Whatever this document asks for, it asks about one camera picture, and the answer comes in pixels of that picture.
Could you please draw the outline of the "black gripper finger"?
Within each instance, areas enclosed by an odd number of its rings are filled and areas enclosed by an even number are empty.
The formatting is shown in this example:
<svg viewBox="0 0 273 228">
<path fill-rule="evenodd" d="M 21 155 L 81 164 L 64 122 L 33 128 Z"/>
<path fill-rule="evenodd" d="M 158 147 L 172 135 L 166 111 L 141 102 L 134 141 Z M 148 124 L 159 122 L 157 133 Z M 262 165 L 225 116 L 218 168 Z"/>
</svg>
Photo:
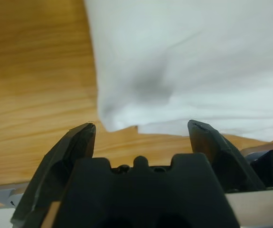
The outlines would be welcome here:
<svg viewBox="0 0 273 228">
<path fill-rule="evenodd" d="M 266 186 L 240 151 L 211 125 L 195 120 L 188 122 L 194 153 L 206 155 L 225 192 L 266 190 Z"/>
<path fill-rule="evenodd" d="M 14 228 L 24 228 L 32 216 L 42 218 L 50 204 L 59 201 L 75 162 L 92 158 L 96 126 L 85 123 L 69 130 L 44 156 L 11 218 Z"/>
</svg>

